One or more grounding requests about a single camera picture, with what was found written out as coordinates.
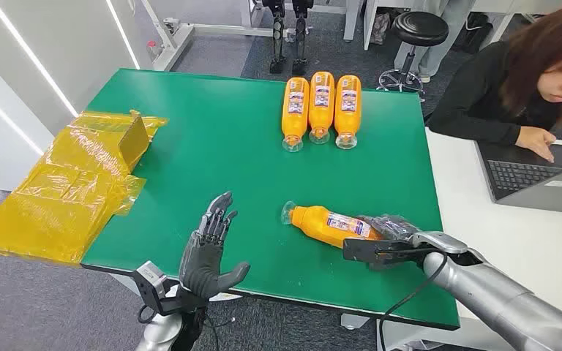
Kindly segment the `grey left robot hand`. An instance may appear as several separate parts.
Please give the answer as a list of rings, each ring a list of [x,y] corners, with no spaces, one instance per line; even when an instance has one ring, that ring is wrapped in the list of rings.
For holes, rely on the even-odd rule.
[[[220,271],[225,239],[237,215],[236,211],[228,210],[232,203],[231,192],[214,198],[184,248],[179,281],[186,291],[198,298],[208,300],[229,290],[243,282],[250,270],[249,263],[240,262],[227,273]]]

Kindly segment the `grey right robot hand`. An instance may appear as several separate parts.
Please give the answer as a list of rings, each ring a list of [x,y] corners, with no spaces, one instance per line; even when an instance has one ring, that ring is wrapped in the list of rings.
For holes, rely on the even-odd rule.
[[[357,216],[377,231],[384,240],[409,241],[411,236],[421,230],[404,217],[391,214],[380,216]]]

